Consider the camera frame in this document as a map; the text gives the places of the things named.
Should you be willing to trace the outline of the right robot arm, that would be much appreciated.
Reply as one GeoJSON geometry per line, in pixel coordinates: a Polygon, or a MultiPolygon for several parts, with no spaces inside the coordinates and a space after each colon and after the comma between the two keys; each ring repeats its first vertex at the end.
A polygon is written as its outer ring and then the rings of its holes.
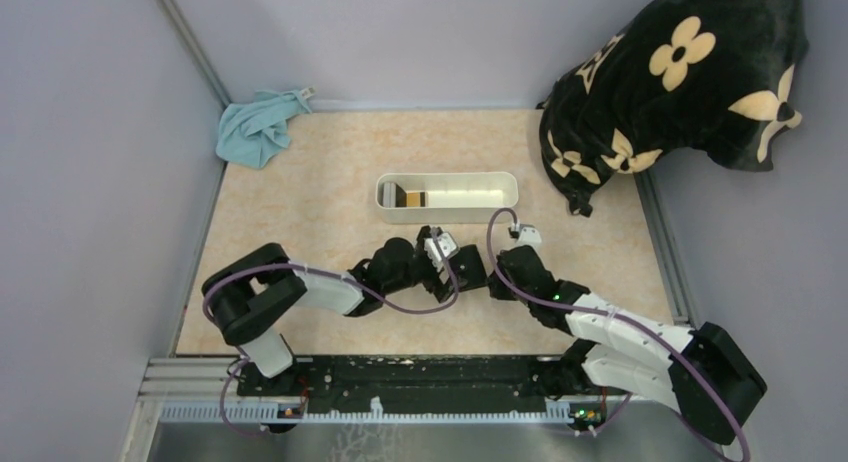
{"type": "Polygon", "coordinates": [[[490,294],[517,300],[543,326],[573,337],[560,366],[576,390],[608,387],[678,414],[706,440],[728,445],[768,385],[722,327],[667,325],[621,309],[580,284],[557,279],[536,250],[495,256],[490,294]]]}

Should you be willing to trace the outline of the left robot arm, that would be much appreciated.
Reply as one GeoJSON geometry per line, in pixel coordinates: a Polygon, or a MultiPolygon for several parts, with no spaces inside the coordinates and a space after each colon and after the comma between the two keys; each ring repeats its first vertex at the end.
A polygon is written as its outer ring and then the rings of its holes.
{"type": "Polygon", "coordinates": [[[268,243],[219,270],[202,285],[202,313],[243,363],[266,379],[288,371],[295,356],[276,322],[295,307],[363,317],[388,306],[391,294],[422,286],[444,310],[468,287],[470,246],[438,227],[415,242],[394,237],[347,271],[293,261],[268,243]]]}

